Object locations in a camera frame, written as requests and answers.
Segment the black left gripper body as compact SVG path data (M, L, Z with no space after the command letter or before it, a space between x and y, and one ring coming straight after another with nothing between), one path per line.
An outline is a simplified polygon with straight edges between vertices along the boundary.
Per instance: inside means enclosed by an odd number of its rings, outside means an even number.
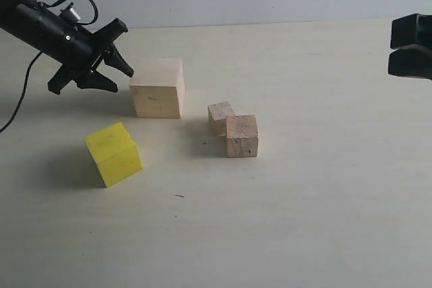
M104 50L115 46L113 42L128 31L118 18L92 33L47 9L18 5L16 14L18 38L61 64L48 81L48 89L54 94L59 94L71 81L76 83L88 70L97 71Z

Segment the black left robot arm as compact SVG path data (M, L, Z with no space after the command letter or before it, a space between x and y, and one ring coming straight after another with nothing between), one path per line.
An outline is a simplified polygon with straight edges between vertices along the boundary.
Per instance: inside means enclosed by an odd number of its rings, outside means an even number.
M115 40L128 31L118 18L96 32L74 10L70 0L58 0L54 6L67 3L56 15L51 5L38 0L1 0L1 29L24 41L61 64L48 82L54 94L70 82L79 89L117 92L115 82L97 71L100 63L123 72L128 77L134 70L120 55Z

